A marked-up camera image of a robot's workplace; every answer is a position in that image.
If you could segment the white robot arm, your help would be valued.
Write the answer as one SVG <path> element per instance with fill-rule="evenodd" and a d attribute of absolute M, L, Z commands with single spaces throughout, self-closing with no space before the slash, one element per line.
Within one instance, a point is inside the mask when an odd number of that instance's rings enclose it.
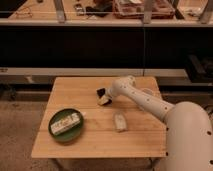
<path fill-rule="evenodd" d="M 114 80 L 97 95 L 100 105 L 123 95 L 166 125 L 166 171 L 213 171 L 213 126 L 200 105 L 161 100 L 136 88 L 133 76 Z"/>

